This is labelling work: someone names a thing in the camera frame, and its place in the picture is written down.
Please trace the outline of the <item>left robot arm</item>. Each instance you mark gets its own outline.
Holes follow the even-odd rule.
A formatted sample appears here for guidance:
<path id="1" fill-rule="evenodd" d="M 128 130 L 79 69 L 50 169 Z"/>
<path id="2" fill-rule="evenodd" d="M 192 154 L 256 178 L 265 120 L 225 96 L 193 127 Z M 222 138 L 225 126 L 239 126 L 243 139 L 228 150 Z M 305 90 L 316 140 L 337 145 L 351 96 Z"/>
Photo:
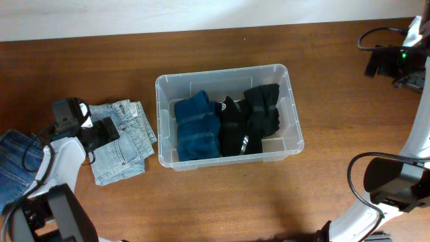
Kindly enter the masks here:
<path id="1" fill-rule="evenodd" d="M 75 196 L 81 166 L 94 150 L 120 135 L 111 118 L 91 121 L 87 102 L 70 97 L 52 104 L 55 123 L 35 180 L 7 206 L 1 227 L 6 241 L 102 241 Z"/>

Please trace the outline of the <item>teal garment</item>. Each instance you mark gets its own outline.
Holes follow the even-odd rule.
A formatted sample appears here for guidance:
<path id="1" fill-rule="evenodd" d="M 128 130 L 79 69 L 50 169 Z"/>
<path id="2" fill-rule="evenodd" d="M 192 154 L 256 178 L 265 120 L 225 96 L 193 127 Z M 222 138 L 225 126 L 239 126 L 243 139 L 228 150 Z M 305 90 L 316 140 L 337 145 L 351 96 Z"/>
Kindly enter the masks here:
<path id="1" fill-rule="evenodd" d="M 201 90 L 174 106 L 179 160 L 193 161 L 221 157 L 218 135 L 221 128 L 216 103 Z"/>

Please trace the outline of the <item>black garment with logo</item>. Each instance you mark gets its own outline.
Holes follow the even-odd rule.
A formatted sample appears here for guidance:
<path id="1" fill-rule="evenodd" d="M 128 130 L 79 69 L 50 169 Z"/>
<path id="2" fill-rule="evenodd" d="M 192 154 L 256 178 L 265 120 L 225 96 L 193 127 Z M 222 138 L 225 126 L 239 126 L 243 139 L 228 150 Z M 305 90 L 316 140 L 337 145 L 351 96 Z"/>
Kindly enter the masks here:
<path id="1" fill-rule="evenodd" d="M 263 152 L 261 137 L 247 124 L 250 113 L 245 99 L 236 102 L 226 96 L 223 102 L 216 103 L 216 114 L 221 123 L 218 140 L 223 157 Z"/>

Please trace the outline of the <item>light blue jeans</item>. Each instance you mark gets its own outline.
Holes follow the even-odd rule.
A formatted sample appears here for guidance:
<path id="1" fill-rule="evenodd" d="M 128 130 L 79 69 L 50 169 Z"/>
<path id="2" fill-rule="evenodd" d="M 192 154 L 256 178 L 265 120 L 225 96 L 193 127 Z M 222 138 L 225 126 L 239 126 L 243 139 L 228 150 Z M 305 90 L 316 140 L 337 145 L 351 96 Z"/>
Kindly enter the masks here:
<path id="1" fill-rule="evenodd" d="M 155 153 L 157 138 L 142 104 L 125 99 L 89 108 L 92 121 L 110 117 L 120 136 L 94 151 L 91 168 L 95 184 L 106 186 L 144 173 L 145 159 Z"/>

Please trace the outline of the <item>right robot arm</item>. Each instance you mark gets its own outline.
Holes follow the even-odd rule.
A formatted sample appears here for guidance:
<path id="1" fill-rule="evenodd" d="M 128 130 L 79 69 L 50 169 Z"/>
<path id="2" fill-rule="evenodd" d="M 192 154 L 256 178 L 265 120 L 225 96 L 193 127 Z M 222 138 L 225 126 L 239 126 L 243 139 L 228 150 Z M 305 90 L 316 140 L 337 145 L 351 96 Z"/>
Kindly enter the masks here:
<path id="1" fill-rule="evenodd" d="M 354 205 L 318 230 L 313 241 L 382 241 L 375 232 L 390 219 L 429 206 L 429 11 L 417 16 L 401 46 L 369 47 L 365 75 L 394 78 L 395 87 L 421 92 L 415 121 L 399 155 L 367 152 L 347 168 Z"/>

